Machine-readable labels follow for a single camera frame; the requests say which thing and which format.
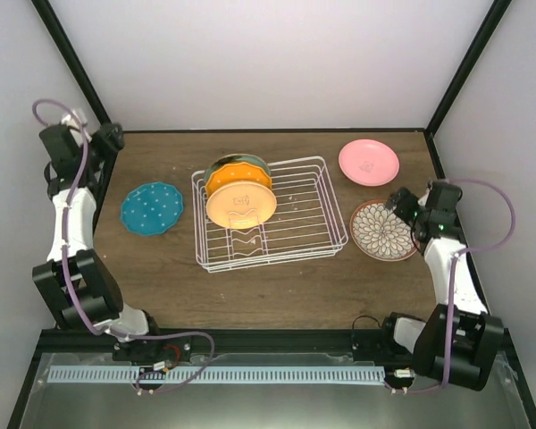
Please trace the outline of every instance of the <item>gray wall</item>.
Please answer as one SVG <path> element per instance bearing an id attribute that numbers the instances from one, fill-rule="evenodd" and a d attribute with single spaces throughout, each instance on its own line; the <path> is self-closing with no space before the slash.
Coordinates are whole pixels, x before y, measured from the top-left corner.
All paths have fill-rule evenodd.
<path id="1" fill-rule="evenodd" d="M 436 143 L 447 176 L 493 181 L 515 203 L 514 238 L 475 261 L 536 400 L 536 0 L 512 2 Z M 468 188 L 464 200 L 460 214 L 472 244 L 505 233 L 507 208 L 499 198 Z"/>
<path id="2" fill-rule="evenodd" d="M 491 0 L 54 0 L 132 129 L 422 127 Z"/>
<path id="3" fill-rule="evenodd" d="M 32 266 L 45 262 L 54 237 L 54 209 L 42 177 L 47 155 L 30 110 L 39 97 L 86 104 L 31 2 L 1 1 L 0 429 L 12 413 L 39 330 L 53 325 L 31 280 Z M 44 113 L 52 120 L 59 116 Z"/>

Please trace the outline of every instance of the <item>orange plate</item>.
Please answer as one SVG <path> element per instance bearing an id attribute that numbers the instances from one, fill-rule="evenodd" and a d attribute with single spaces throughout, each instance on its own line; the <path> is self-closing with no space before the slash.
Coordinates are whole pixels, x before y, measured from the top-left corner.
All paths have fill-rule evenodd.
<path id="1" fill-rule="evenodd" d="M 252 165 L 245 162 L 225 164 L 211 174 L 205 185 L 206 195 L 209 197 L 214 194 L 220 187 L 233 183 L 234 181 L 252 181 L 272 188 L 272 178 L 258 165 Z"/>
<path id="2" fill-rule="evenodd" d="M 245 230 L 266 222 L 276 211 L 276 197 L 254 181 L 234 181 L 206 202 L 206 214 L 222 228 Z"/>

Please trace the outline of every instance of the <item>dish rack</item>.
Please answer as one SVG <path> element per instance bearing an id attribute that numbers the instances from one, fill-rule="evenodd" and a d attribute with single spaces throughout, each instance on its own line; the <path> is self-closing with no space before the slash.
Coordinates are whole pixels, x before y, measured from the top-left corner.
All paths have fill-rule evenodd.
<path id="1" fill-rule="evenodd" d="M 323 158 L 268 165 L 276 212 L 248 230 L 225 229 L 211 222 L 206 215 L 205 172 L 193 173 L 196 257 L 209 273 L 332 257 L 348 242 Z"/>

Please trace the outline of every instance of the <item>pink plate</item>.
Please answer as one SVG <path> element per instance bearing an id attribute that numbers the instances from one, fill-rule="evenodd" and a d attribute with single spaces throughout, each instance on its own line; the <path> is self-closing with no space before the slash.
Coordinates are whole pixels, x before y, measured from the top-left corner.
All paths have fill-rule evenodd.
<path id="1" fill-rule="evenodd" d="M 339 167 L 352 181 L 364 186 L 389 183 L 399 172 L 395 152 L 376 140 L 354 140 L 339 152 Z"/>

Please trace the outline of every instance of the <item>gray floor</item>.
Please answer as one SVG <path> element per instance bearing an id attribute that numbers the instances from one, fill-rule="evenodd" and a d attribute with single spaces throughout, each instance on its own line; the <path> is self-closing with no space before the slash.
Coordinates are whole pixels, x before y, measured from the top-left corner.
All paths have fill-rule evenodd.
<path id="1" fill-rule="evenodd" d="M 529 427 L 512 376 L 499 359 L 481 392 L 407 397 L 382 387 L 227 384 L 138 397 L 128 384 L 46 384 L 34 389 L 22 428 Z"/>

